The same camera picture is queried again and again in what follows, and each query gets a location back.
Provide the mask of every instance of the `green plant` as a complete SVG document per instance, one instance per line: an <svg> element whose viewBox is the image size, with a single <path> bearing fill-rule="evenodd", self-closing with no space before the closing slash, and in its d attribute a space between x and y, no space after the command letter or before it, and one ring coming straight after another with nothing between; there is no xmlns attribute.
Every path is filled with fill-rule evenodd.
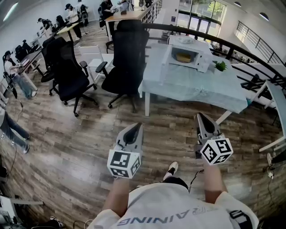
<svg viewBox="0 0 286 229"><path fill-rule="evenodd" d="M223 62L214 61L214 63L215 63L215 68L221 72L227 69L227 66L224 61Z"/></svg>

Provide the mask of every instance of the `metal railing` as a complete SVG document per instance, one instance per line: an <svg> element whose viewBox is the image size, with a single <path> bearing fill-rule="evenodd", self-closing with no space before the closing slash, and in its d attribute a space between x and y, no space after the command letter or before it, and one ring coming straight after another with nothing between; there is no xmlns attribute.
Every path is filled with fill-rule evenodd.
<svg viewBox="0 0 286 229"><path fill-rule="evenodd" d="M254 45L254 47L263 55L268 63L284 65L283 61L273 51L273 49L266 44L261 37L259 37L255 32L240 21L238 22L237 31Z"/></svg>
<svg viewBox="0 0 286 229"><path fill-rule="evenodd" d="M237 76L237 78L243 80L243 82L241 83L241 87L244 89L251 90L251 91L256 93L257 90L260 89L261 86L265 83L265 81L269 80L274 85L279 85L279 86L281 86L282 89L286 90L286 88L285 88L286 87L286 78L285 77L283 77L278 71L276 71L273 67L271 67L268 63L266 63L265 61L263 61L259 57L255 56L254 54L246 51L245 49L243 49L243 48L241 48L235 44L232 44L228 41L222 40L218 37L211 36L209 34L205 34L202 32L198 32L195 30L190 30L190 29L186 29L186 28L178 27L178 26L162 25L162 24L155 24L155 23L152 23L152 24L151 23L143 23L143 26L147 30L149 30L149 29L166 30L166 31L173 31L176 33L181 33L181 34L186 34L186 35L193 35L193 36L195 36L195 38L197 38L197 37L205 38L207 40L217 42L219 44L222 44L224 46L229 47L228 53L223 53L223 52L220 52L220 51L215 50L215 49L211 49L211 51L213 52L214 55L220 54L220 55L226 56L225 59L235 59L236 61L238 61L242 64L245 64L245 65L253 68L254 70L256 70L258 72L258 75L254 75L254 74L251 74L251 73L249 73L249 72L247 72L241 68L238 68L236 66L232 66L234 69L251 76L251 80L242 78L241 76ZM167 39L163 38L163 37L161 37L161 38L150 37L149 39L158 40L158 41L167 43ZM251 58L252 60L258 62L259 64L261 64L265 68L269 69L273 73L274 76L271 77L268 74L266 74L264 71L254 67L253 65L248 64L248 63L234 57L233 56L234 51L240 52L240 53L244 54L245 56ZM266 76L267 78L261 79L259 77L259 75L262 75L262 74L264 76ZM269 91L267 91L267 90L264 90L260 94L260 96L263 96L263 97L270 99L270 100L272 99Z"/></svg>

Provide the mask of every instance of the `white chair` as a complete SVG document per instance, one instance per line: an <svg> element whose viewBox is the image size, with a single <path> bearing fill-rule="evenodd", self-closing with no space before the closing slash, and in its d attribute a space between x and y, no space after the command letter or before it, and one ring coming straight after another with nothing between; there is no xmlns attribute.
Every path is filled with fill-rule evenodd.
<svg viewBox="0 0 286 229"><path fill-rule="evenodd" d="M80 54L82 56L82 60L88 63L88 71L89 74L96 84L98 80L104 76L104 74L95 73L96 68L103 62L107 62L107 67L113 61L113 54L102 54L100 52L99 46L88 46L88 47L79 47Z"/></svg>

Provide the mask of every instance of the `potted plant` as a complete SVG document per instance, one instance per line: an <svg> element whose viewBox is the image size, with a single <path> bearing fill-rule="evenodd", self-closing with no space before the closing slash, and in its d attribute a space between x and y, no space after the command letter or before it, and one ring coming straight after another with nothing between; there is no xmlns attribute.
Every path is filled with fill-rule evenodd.
<svg viewBox="0 0 286 229"><path fill-rule="evenodd" d="M225 64L225 62L218 62L218 61L214 61L215 66L214 66L214 73L215 75L220 75L224 70L227 69L227 65Z"/></svg>

